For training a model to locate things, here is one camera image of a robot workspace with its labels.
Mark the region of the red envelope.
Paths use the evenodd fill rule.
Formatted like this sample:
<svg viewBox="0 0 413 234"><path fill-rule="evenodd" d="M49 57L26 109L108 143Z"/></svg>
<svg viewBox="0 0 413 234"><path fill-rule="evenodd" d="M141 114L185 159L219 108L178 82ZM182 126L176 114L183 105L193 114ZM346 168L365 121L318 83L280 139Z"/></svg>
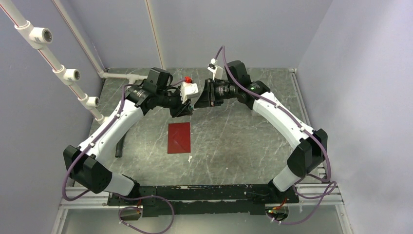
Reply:
<svg viewBox="0 0 413 234"><path fill-rule="evenodd" d="M170 123L168 125L168 154L191 152L190 123Z"/></svg>

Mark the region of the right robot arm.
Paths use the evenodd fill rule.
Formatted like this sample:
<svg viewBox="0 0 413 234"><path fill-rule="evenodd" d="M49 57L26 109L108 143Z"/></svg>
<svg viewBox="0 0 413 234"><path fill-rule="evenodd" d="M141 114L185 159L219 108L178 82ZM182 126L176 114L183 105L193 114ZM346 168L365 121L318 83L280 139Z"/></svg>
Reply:
<svg viewBox="0 0 413 234"><path fill-rule="evenodd" d="M212 58L207 68L212 78L205 81L194 105L196 109L220 106L224 100L235 98L264 117L293 148L286 166L268 183L269 198L281 202L287 190L325 160L326 132L315 131L303 123L282 105L266 84L252 81L243 62L235 60L222 68L217 59Z"/></svg>

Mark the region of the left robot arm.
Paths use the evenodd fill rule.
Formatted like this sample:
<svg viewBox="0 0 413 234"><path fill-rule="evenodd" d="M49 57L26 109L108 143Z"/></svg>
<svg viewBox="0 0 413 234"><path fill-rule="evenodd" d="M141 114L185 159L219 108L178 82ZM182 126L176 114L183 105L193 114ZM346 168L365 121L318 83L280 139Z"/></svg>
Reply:
<svg viewBox="0 0 413 234"><path fill-rule="evenodd" d="M113 173L104 164L128 130L155 107L169 109L171 117L192 114L191 99L199 96L197 84L190 78L176 84L172 81L171 73L154 67L140 84L124 85L121 100L108 119L78 146L69 145L64 150L66 178L95 194L114 193L125 203L135 204L140 198L140 184Z"/></svg>

